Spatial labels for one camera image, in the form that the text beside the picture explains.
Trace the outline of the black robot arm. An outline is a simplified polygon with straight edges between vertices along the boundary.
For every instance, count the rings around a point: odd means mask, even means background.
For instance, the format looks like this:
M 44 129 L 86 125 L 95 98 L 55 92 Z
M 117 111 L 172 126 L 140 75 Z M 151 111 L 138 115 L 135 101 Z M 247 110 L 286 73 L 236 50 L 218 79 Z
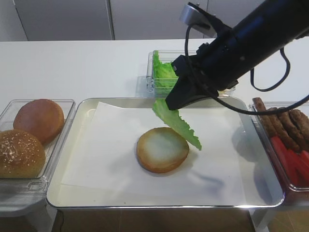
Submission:
M 309 3 L 306 0 L 266 0 L 235 27 L 188 3 L 180 19 L 189 29 L 215 36 L 195 55 L 185 53 L 172 62 L 178 80 L 166 97 L 170 110 L 197 101 L 218 98 L 238 79 L 288 43 L 309 33 Z

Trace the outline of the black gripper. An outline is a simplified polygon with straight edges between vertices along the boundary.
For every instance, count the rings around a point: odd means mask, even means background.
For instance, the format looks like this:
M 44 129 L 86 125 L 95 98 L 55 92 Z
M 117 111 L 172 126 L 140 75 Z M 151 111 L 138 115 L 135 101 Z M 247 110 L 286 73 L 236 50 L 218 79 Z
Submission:
M 219 33 L 211 43 L 203 43 L 195 55 L 189 55 L 189 35 L 186 31 L 184 55 L 172 63 L 178 80 L 166 97 L 170 110 L 218 97 L 218 91 L 231 89 L 239 82 L 240 44 L 231 30 Z

